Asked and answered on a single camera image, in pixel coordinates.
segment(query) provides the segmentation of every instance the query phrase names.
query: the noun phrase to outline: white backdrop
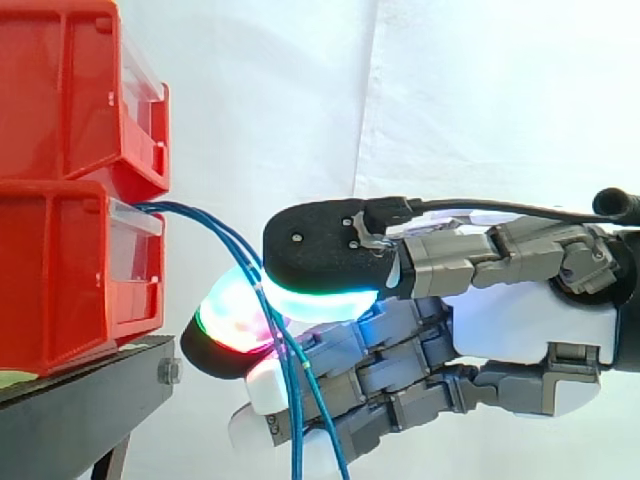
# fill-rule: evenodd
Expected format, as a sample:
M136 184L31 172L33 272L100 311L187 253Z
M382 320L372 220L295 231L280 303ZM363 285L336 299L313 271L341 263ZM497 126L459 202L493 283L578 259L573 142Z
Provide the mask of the white backdrop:
M256 246L278 209L354 191L582 207L610 184L640 191L635 2L119 3L172 88L171 197ZM170 219L165 332L230 265L212 235ZM125 478L287 478L286 449L231 451L227 421L245 401L240 382L188 368L134 433ZM555 421L443 415L386 437L353 477L636 478L639 402L640 376L612 374Z

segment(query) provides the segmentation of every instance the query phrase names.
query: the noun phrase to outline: black cable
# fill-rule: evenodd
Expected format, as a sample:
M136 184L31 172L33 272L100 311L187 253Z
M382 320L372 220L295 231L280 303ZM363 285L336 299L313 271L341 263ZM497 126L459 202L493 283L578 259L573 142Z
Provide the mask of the black cable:
M567 223L615 223L612 218L602 215L563 212L552 208L534 207L520 203L495 200L476 200L453 198L447 200L409 200L409 206L415 213L423 214L437 210L487 210L492 212L514 213L530 217L547 218Z

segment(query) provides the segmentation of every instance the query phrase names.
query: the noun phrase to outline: glowing led light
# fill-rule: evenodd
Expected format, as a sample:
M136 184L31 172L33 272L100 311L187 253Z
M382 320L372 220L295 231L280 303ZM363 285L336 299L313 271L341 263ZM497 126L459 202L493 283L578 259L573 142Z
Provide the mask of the glowing led light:
M262 287L273 308L291 320L304 323L355 320L369 310L378 297L374 290L329 295L291 292L276 285L264 272Z
M271 344L260 302L240 267L225 273L200 304L202 330L217 343L247 353Z

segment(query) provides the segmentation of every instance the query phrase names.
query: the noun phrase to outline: robotic hand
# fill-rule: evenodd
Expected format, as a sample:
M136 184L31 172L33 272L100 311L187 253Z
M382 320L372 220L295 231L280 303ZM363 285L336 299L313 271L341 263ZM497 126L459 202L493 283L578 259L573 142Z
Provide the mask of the robotic hand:
M347 461L440 412L465 414L482 403L563 415L597 395L600 372L640 371L640 232L597 226L640 225L639 206L638 198L608 189L594 200L599 216L401 198L320 202L276 215L264 254L280 287L378 292L358 320L316 325L298 337ZM391 232L447 208L456 210ZM287 313L286 304L274 306ZM487 361L471 366L462 357ZM305 444L322 457L329 440L298 376ZM290 440L278 362L265 358L245 380L251 405L232 418L232 439Z

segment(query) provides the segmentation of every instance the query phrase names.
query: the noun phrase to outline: cable connector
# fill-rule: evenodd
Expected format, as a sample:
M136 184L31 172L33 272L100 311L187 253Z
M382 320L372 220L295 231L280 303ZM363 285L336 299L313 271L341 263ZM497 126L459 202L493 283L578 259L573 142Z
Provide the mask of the cable connector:
M593 211L611 219L611 223L640 226L640 196L619 188L606 188L593 199Z

